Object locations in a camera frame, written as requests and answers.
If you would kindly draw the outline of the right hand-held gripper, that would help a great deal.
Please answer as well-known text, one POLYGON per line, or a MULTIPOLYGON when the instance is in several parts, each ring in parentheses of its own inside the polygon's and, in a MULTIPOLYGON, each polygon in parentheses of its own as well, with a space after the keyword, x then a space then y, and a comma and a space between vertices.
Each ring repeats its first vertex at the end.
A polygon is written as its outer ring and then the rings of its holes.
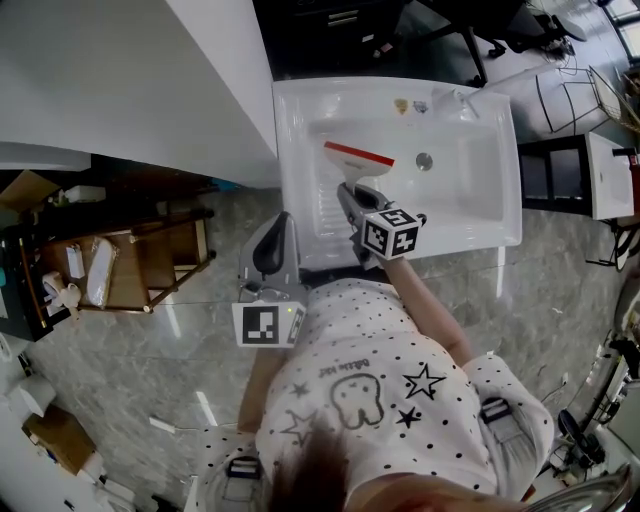
POLYGON ((427 222, 424 213, 389 207, 386 196, 364 185, 356 185, 353 195, 343 182, 337 188, 337 198, 353 229, 350 240, 361 266, 377 266, 380 261, 408 257, 415 251, 427 222))

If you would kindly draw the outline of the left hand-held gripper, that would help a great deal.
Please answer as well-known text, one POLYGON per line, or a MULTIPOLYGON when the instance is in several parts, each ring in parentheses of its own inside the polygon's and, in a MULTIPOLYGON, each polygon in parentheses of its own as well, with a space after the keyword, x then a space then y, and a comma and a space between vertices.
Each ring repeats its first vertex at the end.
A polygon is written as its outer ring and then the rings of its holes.
POLYGON ((287 211, 263 223, 239 259, 239 295, 232 304, 236 344, 242 348, 293 348, 307 314, 308 289, 299 263, 296 225, 287 211))

